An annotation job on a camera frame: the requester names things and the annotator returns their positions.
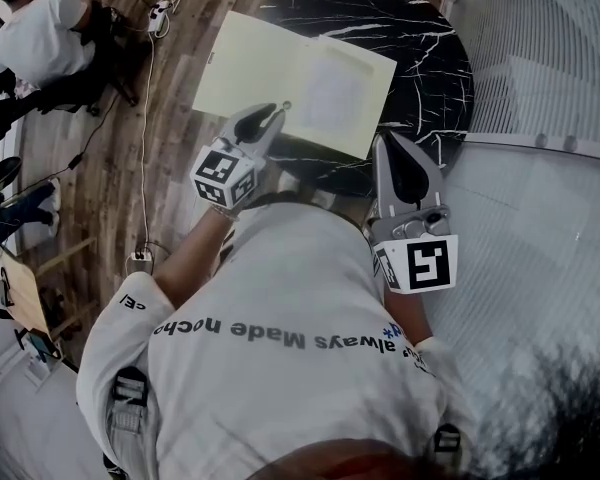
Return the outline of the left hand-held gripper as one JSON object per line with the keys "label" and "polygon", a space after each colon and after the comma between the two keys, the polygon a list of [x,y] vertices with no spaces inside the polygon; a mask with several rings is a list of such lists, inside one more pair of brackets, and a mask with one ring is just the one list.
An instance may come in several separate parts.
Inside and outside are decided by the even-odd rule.
{"label": "left hand-held gripper", "polygon": [[250,198],[268,150],[285,124],[286,111],[275,110],[275,103],[264,103],[233,114],[223,134],[201,148],[189,174],[200,199],[221,209],[238,209]]}

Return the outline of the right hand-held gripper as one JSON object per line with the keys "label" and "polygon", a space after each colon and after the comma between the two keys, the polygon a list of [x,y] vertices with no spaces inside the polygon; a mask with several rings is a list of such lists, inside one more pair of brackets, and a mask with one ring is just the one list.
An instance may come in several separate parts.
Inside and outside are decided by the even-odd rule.
{"label": "right hand-held gripper", "polygon": [[[377,134],[373,176],[381,219],[370,228],[372,250],[388,289],[410,295],[455,287],[459,238],[450,230],[449,208],[437,206],[437,164],[410,139]],[[396,215],[398,203],[424,210]]]}

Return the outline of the cream folder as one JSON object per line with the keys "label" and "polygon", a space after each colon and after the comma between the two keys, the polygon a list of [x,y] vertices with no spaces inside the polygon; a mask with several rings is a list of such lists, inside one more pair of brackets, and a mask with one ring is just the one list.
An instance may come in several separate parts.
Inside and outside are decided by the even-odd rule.
{"label": "cream folder", "polygon": [[284,134],[363,159],[395,68],[395,61],[339,39],[307,38],[230,11],[192,107],[228,118],[252,105],[287,103]]}

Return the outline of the person's left forearm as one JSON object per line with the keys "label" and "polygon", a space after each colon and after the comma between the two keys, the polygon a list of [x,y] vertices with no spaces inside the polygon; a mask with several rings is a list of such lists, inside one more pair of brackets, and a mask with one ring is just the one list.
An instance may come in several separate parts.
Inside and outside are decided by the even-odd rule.
{"label": "person's left forearm", "polygon": [[174,308],[181,307],[206,282],[233,220],[208,209],[176,251],[153,273]]}

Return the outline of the person's right forearm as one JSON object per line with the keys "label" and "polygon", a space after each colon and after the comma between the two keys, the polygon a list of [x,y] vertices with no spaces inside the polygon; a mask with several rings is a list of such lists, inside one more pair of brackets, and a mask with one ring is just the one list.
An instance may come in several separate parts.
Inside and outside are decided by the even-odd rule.
{"label": "person's right forearm", "polygon": [[384,307],[412,345],[433,336],[420,294],[399,294],[386,287]]}

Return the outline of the black marble round table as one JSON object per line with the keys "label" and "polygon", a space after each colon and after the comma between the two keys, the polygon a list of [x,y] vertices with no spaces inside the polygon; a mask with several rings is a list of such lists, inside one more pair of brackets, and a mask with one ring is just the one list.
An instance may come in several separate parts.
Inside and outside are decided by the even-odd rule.
{"label": "black marble round table", "polygon": [[411,140],[450,171],[471,122],[474,81],[456,31],[428,0],[266,0],[255,15],[395,61],[377,129]]}

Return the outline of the large white power strip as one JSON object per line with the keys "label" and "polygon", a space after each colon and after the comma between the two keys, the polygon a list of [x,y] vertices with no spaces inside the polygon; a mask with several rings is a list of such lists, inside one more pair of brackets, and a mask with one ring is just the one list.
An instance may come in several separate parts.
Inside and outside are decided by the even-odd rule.
{"label": "large white power strip", "polygon": [[147,26],[147,31],[149,33],[157,34],[161,31],[166,22],[168,11],[172,5],[173,0],[159,0],[151,6]]}

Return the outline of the black office chair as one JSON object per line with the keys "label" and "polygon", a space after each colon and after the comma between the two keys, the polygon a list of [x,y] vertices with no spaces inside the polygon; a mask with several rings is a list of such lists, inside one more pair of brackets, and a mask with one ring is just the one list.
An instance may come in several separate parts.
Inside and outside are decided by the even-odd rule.
{"label": "black office chair", "polygon": [[17,81],[11,71],[0,74],[0,141],[11,126],[33,110],[47,114],[52,110],[75,113],[84,108],[93,116],[99,114],[99,101],[106,87],[111,86],[130,106],[138,97],[130,88],[130,76],[122,73],[132,58],[118,40],[131,31],[127,18],[112,7],[97,10],[103,35],[96,44],[94,61],[84,70],[63,76],[42,89],[33,89],[24,96],[16,94]]}

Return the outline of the person's white printed shirt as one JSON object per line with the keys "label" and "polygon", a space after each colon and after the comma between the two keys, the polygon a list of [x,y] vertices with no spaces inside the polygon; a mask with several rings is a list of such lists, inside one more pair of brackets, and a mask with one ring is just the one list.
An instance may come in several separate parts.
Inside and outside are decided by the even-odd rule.
{"label": "person's white printed shirt", "polygon": [[77,402],[104,454],[133,479],[465,480],[455,356],[406,339],[362,232],[294,203],[231,219],[181,307],[136,272],[93,325]]}

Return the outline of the black chair seat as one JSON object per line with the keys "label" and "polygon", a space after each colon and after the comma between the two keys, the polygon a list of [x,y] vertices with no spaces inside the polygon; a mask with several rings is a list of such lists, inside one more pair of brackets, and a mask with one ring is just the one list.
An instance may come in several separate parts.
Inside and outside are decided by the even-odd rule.
{"label": "black chair seat", "polygon": [[14,182],[21,170],[22,160],[18,156],[4,158],[0,161],[0,192]]}

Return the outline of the light wooden table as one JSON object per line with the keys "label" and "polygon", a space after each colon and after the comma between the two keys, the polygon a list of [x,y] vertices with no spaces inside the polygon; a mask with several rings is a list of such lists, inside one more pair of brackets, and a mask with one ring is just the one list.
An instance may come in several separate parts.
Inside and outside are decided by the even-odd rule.
{"label": "light wooden table", "polygon": [[68,304],[73,309],[71,316],[56,326],[49,326],[46,318],[47,314],[43,309],[39,295],[38,281],[52,270],[66,264],[73,256],[96,243],[96,237],[86,238],[51,258],[35,271],[32,271],[7,249],[2,249],[0,268],[4,270],[6,282],[9,285],[7,294],[11,304],[6,309],[11,317],[27,330],[39,331],[51,341],[56,341],[66,329],[94,310],[98,305],[95,300],[90,301],[82,308],[78,308],[75,304]]}

